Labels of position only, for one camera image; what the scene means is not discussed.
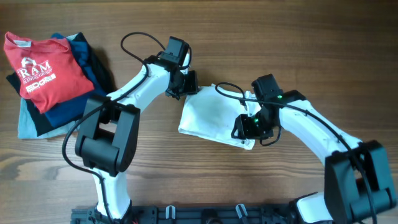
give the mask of black cable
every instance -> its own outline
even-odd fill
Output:
[[[351,157],[352,157],[352,159],[353,159],[353,161],[354,161],[354,164],[355,164],[357,170],[359,171],[359,173],[361,173],[362,178],[363,178],[364,183],[365,183],[366,193],[367,193],[367,195],[368,195],[369,205],[370,205],[370,207],[371,207],[373,223],[374,223],[374,224],[377,224],[376,209],[374,208],[374,200],[373,200],[373,196],[372,196],[372,191],[371,191],[371,187],[370,187],[368,178],[366,177],[365,171],[364,171],[364,169],[363,169],[361,163],[358,161],[358,158],[353,154],[353,150],[350,148],[350,146],[347,144],[347,142],[346,142],[346,141],[343,139],[343,137],[342,137],[341,135],[339,135],[329,124],[327,124],[326,122],[324,122],[324,120],[320,119],[318,116],[314,115],[313,113],[309,112],[308,110],[303,110],[303,109],[301,109],[301,108],[299,108],[299,107],[296,107],[296,106],[287,105],[287,104],[283,104],[283,103],[259,101],[259,100],[254,100],[254,99],[241,98],[241,97],[237,97],[237,96],[228,95],[228,94],[226,94],[226,93],[221,92],[221,91],[218,89],[218,86],[219,86],[219,85],[222,85],[222,84],[224,84],[224,85],[225,85],[225,84],[227,84],[227,85],[233,85],[233,84],[232,84],[232,83],[225,83],[225,82],[223,82],[223,83],[219,83],[219,84],[217,84],[217,85],[215,86],[216,91],[217,91],[219,94],[223,95],[223,96],[226,96],[226,97],[228,97],[228,98],[232,98],[232,99],[235,99],[235,100],[239,100],[239,101],[244,100],[244,101],[250,101],[250,102],[255,102],[255,103],[261,103],[261,104],[267,104],[267,105],[274,105],[274,106],[278,106],[279,108],[287,107],[287,108],[290,108],[290,109],[293,109],[293,110],[297,110],[297,111],[299,111],[299,112],[302,112],[302,113],[304,113],[304,114],[306,114],[306,115],[309,115],[309,116],[311,116],[312,118],[314,118],[315,120],[317,120],[319,123],[321,123],[322,125],[324,125],[324,127],[326,127],[333,135],[335,135],[336,138],[337,138],[337,140],[339,140],[339,142],[341,142],[341,143],[344,145],[344,147],[347,148],[347,151],[351,154]]]
[[[267,143],[267,144],[263,144],[263,143],[262,143],[262,139],[260,139],[260,144],[261,144],[262,146],[270,146],[270,145],[272,145],[272,144],[275,144],[275,143],[277,143],[277,142],[279,141],[281,135],[282,135],[282,126],[279,126],[279,127],[278,127],[278,136],[276,137],[275,140],[273,140],[272,142],[269,142],[269,143]]]
[[[186,66],[181,66],[180,67],[180,70],[184,70],[184,69],[187,69],[190,65],[191,65],[191,59],[192,59],[192,48],[191,48],[191,46],[189,46],[188,47],[189,48],[189,60],[188,60],[188,65],[186,65]]]
[[[95,114],[96,112],[98,112],[98,111],[100,111],[100,110],[102,110],[102,109],[104,109],[104,108],[106,108],[106,107],[109,107],[110,105],[115,104],[115,103],[117,103],[119,100],[121,100],[121,99],[125,98],[126,96],[128,96],[128,94],[130,94],[132,91],[134,91],[136,88],[138,88],[138,87],[146,80],[146,78],[149,76],[149,68],[148,68],[148,65],[146,64],[146,62],[143,61],[143,59],[139,58],[138,56],[134,55],[133,53],[131,53],[130,51],[126,50],[126,49],[123,47],[123,42],[124,42],[124,40],[125,40],[127,37],[129,37],[129,36],[131,36],[131,35],[136,35],[136,34],[139,34],[139,35],[146,35],[146,36],[150,37],[151,39],[155,40],[155,41],[163,48],[163,50],[165,50],[165,48],[164,48],[164,46],[162,45],[162,43],[160,43],[155,37],[153,37],[153,36],[150,35],[150,34],[147,34],[147,33],[144,33],[144,32],[132,32],[132,33],[130,33],[130,34],[125,35],[125,36],[122,38],[121,42],[120,42],[120,47],[125,51],[125,53],[127,53],[127,54],[129,54],[130,56],[134,57],[135,59],[137,59],[138,61],[140,61],[140,62],[142,63],[143,66],[145,66],[146,73],[145,73],[145,75],[144,75],[144,78],[142,78],[136,85],[134,85],[134,86],[133,86],[131,89],[129,89],[127,92],[123,93],[121,96],[119,96],[119,97],[117,97],[116,99],[111,100],[111,101],[109,101],[109,102],[107,102],[107,103],[105,103],[105,104],[103,104],[103,105],[101,105],[101,106],[95,108],[94,110],[92,110],[92,111],[90,111],[89,113],[87,113],[86,115],[84,115],[80,120],[78,120],[78,121],[70,128],[70,130],[67,132],[67,135],[65,136],[65,139],[63,140],[63,143],[62,143],[62,156],[63,156],[64,160],[65,160],[70,166],[72,166],[73,168],[78,169],[78,170],[80,170],[80,171],[87,172],[87,173],[89,173],[89,174],[93,174],[93,175],[95,175],[95,176],[99,179],[99,183],[101,184],[101,191],[102,191],[102,198],[103,198],[103,201],[104,201],[104,207],[105,207],[106,215],[108,216],[108,219],[109,219],[109,222],[110,222],[110,223],[113,223],[113,219],[112,219],[112,217],[111,217],[111,212],[109,211],[108,200],[107,200],[107,198],[106,198],[104,178],[102,178],[102,176],[100,176],[98,173],[96,173],[96,172],[94,172],[94,171],[92,171],[92,170],[89,170],[89,169],[86,169],[86,168],[82,168],[82,167],[80,167],[80,166],[74,164],[74,163],[68,158],[68,155],[67,155],[67,143],[68,143],[68,140],[69,140],[70,136],[71,136],[72,133],[74,132],[74,130],[76,130],[76,128],[77,128],[79,125],[81,125],[82,122],[84,122],[87,118],[89,118],[90,116],[92,116],[92,115]]]
[[[176,94],[170,92],[169,89],[167,89],[165,92],[168,93],[168,94],[170,94],[170,96],[176,98],[177,100],[180,100],[180,96],[177,96]]]
[[[229,96],[228,94],[226,94],[226,93],[222,93],[222,92],[220,92],[219,90],[218,90],[218,86],[220,86],[220,85],[229,85],[229,86],[232,86],[232,87],[235,87],[235,88],[237,88],[241,93],[242,93],[242,100],[239,100],[239,102],[241,103],[241,105],[242,106],[244,106],[244,109],[245,110],[248,110],[247,109],[247,106],[246,106],[246,103],[245,103],[245,99],[246,99],[246,97],[244,96],[244,91],[242,90],[242,88],[241,87],[239,87],[239,86],[237,86],[237,85],[235,85],[235,84],[233,84],[233,83],[229,83],[229,82],[220,82],[219,84],[217,84],[216,85],[216,91],[218,92],[218,93],[220,93],[221,95],[223,95],[223,96]]]

